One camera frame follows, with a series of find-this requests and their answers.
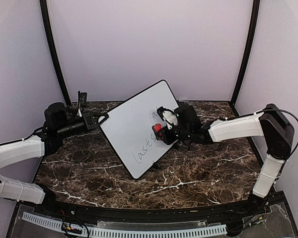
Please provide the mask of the red whiteboard eraser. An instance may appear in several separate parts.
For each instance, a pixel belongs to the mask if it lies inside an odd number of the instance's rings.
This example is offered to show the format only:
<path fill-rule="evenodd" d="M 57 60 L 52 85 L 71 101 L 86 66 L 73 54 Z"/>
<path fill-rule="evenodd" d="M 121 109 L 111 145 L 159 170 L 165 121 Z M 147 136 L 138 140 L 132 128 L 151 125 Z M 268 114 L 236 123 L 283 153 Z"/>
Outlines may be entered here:
<path fill-rule="evenodd" d="M 162 125 L 160 123 L 157 123 L 152 126 L 152 129 L 153 129 L 154 133 L 157 133 L 162 129 Z"/>

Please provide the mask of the white whiteboard with black frame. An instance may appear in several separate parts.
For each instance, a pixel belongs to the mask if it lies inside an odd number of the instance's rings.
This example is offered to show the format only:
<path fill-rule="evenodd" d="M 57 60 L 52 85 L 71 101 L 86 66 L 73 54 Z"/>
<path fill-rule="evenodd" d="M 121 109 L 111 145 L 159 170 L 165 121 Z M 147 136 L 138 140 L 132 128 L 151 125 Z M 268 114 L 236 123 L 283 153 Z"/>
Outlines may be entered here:
<path fill-rule="evenodd" d="M 159 107 L 178 107 L 168 83 L 163 79 L 108 112 L 100 128 L 127 171 L 139 179 L 163 157 L 171 145 L 158 141 L 152 126 L 163 124 Z"/>

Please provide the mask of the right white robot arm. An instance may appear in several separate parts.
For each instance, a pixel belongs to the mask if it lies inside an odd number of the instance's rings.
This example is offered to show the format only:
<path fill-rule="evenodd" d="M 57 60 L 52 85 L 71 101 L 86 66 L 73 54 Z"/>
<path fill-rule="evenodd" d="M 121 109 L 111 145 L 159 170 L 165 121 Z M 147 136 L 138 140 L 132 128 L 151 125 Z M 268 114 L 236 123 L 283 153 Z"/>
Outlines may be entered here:
<path fill-rule="evenodd" d="M 175 110 L 160 107 L 157 114 L 166 124 L 157 123 L 152 126 L 152 130 L 156 139 L 166 145 L 175 141 L 210 145 L 244 137 L 265 138 L 266 159 L 253 187 L 252 197 L 243 205 L 248 215 L 254 215 L 262 208 L 262 199 L 268 195 L 286 161 L 297 149 L 297 146 L 293 146 L 295 129 L 286 118 L 291 113 L 279 109 L 275 104 L 268 104 L 263 110 L 252 114 L 207 122 L 201 122 L 190 105 Z"/>

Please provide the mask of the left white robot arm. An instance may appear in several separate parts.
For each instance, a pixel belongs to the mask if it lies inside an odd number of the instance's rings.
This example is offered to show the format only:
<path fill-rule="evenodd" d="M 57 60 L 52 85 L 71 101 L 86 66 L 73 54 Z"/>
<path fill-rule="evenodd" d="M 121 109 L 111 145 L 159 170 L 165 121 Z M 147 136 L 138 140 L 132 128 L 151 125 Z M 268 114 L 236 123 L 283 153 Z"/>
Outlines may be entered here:
<path fill-rule="evenodd" d="M 107 113 L 90 111 L 68 118 L 67 108 L 61 102 L 51 104 L 44 111 L 44 116 L 43 126 L 30 136 L 0 144 L 0 169 L 28 159 L 53 155 L 68 137 L 95 130 L 109 118 Z M 49 216 L 60 212 L 59 203 L 53 200 L 55 194 L 42 184 L 0 175 L 0 198 L 40 204 Z"/>

